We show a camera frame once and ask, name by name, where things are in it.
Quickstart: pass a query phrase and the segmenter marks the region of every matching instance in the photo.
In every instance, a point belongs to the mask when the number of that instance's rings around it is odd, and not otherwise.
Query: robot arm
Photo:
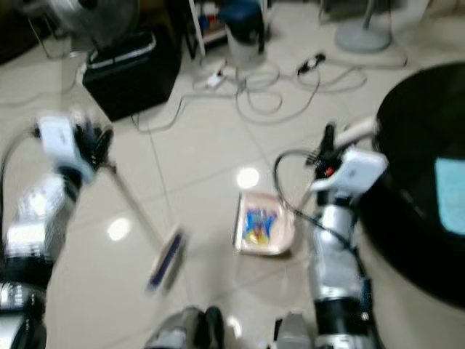
[[[47,287],[65,245],[66,229],[84,184],[107,160],[113,136],[87,121],[39,121],[38,132],[54,169],[19,200],[4,237],[0,287],[0,349],[42,349]]]
[[[325,138],[333,133],[331,126],[326,131]],[[347,134],[344,147],[355,136],[352,131]],[[355,147],[338,151],[332,144],[325,149],[325,144],[323,139],[320,155],[325,161],[317,166],[316,180],[310,187],[319,198],[319,225],[309,235],[315,253],[308,270],[318,324],[315,346],[376,349],[380,340],[371,309],[371,285],[352,236],[357,222],[354,205],[384,173],[388,163],[380,153]]]

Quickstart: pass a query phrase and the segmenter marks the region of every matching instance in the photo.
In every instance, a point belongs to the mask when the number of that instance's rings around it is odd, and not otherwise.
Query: brush
[[[175,257],[179,254],[184,245],[185,231],[180,225],[176,225],[169,235],[169,240],[164,242],[164,239],[157,233],[157,230],[152,226],[145,213],[141,210],[136,199],[128,189],[128,186],[123,181],[123,178],[117,173],[116,165],[114,163],[107,163],[105,168],[109,170],[116,186],[139,218],[144,228],[142,231],[144,231],[152,245],[157,250],[160,250],[160,256],[155,260],[153,267],[150,269],[151,272],[148,281],[148,289],[156,290],[161,285],[170,265],[176,260]]]
[[[179,255],[185,243],[185,232],[180,226],[175,227],[170,236],[170,239],[164,244],[161,250],[158,261],[154,263],[151,269],[152,273],[148,282],[149,289],[154,290],[160,286],[169,267]]]

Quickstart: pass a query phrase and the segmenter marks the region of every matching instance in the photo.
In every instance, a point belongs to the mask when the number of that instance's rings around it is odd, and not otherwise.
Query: black box
[[[90,55],[83,85],[107,117],[116,121],[166,102],[180,66],[180,51],[160,28],[135,33],[97,59]]]

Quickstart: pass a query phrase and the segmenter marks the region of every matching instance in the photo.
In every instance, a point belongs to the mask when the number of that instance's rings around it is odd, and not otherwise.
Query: long handle
[[[128,185],[116,170],[116,165],[106,164],[104,168],[109,171],[114,183],[120,190],[121,194],[123,194],[124,198],[128,201],[129,206],[132,208],[139,221],[142,223],[144,231],[146,232],[146,236],[152,242],[153,246],[158,250],[161,249],[163,246],[163,239],[155,227],[153,227],[147,215],[140,208],[139,203],[134,198],[132,192],[129,190]]]

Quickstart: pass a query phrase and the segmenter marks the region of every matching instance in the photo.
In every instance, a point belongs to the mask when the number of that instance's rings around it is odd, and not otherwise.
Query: round table
[[[373,147],[389,168],[360,200],[365,230],[404,276],[465,307],[465,234],[443,224],[437,189],[438,159],[465,166],[465,63],[410,76],[386,96],[377,118]],[[460,190],[458,182],[448,185]],[[465,191],[458,195],[465,216]]]

